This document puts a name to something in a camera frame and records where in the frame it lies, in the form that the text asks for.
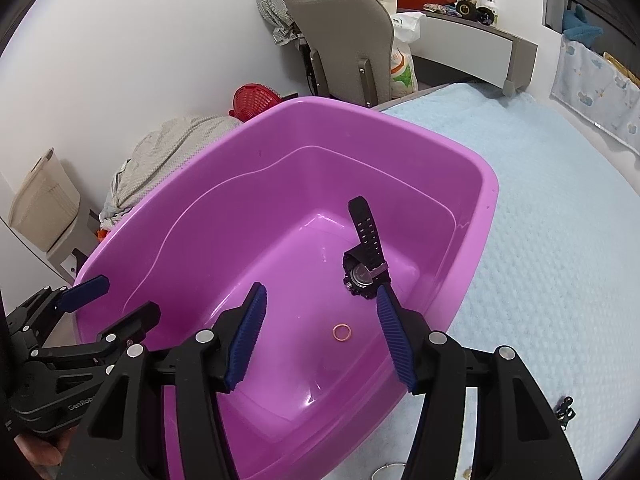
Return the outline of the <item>left hand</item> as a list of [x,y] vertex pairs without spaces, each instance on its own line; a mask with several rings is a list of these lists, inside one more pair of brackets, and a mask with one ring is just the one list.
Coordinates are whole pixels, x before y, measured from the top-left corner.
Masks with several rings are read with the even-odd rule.
[[19,434],[14,442],[41,479],[54,479],[76,430],[74,427],[63,431],[55,444],[39,440],[31,434]]

